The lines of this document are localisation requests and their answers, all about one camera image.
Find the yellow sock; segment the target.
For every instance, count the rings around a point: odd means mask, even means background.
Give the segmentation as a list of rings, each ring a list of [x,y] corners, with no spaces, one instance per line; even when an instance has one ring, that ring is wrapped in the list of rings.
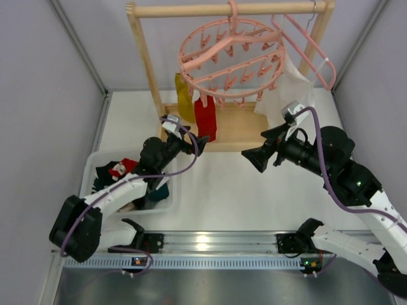
[[[180,73],[176,73],[174,77],[174,83],[176,86],[177,93],[177,106],[178,113],[183,120],[194,123],[195,122],[195,112],[192,103],[192,95],[188,90],[188,84],[181,77]]]

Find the red sock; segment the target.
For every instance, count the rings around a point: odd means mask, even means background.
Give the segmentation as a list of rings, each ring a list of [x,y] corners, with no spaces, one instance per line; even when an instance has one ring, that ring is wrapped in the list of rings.
[[[118,181],[126,176],[126,174],[130,173],[137,165],[137,161],[124,158],[110,168],[108,172],[114,181]]]
[[[216,106],[214,99],[211,96],[207,97],[207,106],[204,107],[201,98],[194,103],[195,120],[198,128],[198,136],[209,136],[209,142],[216,139],[217,122],[216,122]]]

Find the pink round clip hanger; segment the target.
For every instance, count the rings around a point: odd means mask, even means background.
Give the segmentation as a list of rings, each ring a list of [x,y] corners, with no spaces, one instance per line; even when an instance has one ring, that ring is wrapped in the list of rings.
[[[188,93],[198,92],[206,108],[227,100],[244,106],[247,97],[261,100],[273,90],[284,72],[286,48],[279,30],[238,16],[235,1],[231,15],[194,30],[182,43],[179,80]]]

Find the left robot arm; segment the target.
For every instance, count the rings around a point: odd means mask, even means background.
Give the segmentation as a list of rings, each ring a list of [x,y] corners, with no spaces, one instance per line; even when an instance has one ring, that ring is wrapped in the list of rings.
[[[190,136],[191,142],[173,133],[166,141],[150,137],[143,144],[137,166],[124,178],[84,198],[68,197],[49,234],[49,241],[59,247],[61,256],[85,262],[98,250],[115,246],[139,249],[144,234],[140,225],[122,219],[107,227],[107,219],[162,186],[168,177],[164,169],[179,153],[200,156],[209,137]]]

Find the dark green sock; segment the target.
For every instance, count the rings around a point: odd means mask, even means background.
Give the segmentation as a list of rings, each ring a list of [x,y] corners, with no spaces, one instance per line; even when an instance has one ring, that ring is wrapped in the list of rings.
[[[169,197],[169,187],[168,184],[162,185],[159,189],[156,189],[149,194],[145,195],[144,203],[142,206],[143,210],[154,209],[155,206]]]

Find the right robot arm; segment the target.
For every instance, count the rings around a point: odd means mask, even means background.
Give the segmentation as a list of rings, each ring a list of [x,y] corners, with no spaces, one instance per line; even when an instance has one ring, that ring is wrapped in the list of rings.
[[[263,173],[275,156],[274,166],[290,161],[322,177],[324,189],[344,211],[358,216],[379,244],[369,244],[307,219],[291,236],[301,254],[330,252],[362,267],[389,292],[406,298],[406,221],[390,203],[382,184],[365,166],[351,159],[355,143],[338,127],[315,129],[315,141],[299,139],[302,129],[289,132],[287,123],[262,132],[262,146],[242,156]]]

